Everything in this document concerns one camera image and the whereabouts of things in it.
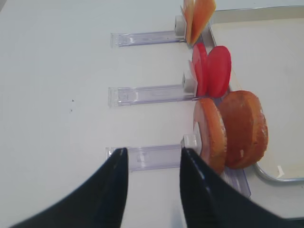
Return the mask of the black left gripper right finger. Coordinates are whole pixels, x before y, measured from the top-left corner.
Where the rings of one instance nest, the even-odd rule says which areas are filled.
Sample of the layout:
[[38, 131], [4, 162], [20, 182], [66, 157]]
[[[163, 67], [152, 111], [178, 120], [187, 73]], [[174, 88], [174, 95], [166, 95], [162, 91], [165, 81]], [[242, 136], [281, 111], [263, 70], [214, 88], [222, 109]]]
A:
[[182, 148], [180, 198], [189, 228], [300, 228], [260, 207], [221, 179], [193, 149]]

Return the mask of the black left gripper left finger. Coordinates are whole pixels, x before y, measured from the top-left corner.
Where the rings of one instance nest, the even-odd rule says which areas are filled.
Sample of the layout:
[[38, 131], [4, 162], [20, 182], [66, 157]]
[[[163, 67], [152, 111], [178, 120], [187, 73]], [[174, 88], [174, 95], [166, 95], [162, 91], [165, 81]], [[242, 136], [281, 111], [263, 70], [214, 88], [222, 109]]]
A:
[[119, 228], [128, 192], [128, 150], [116, 149], [79, 188], [16, 228]]

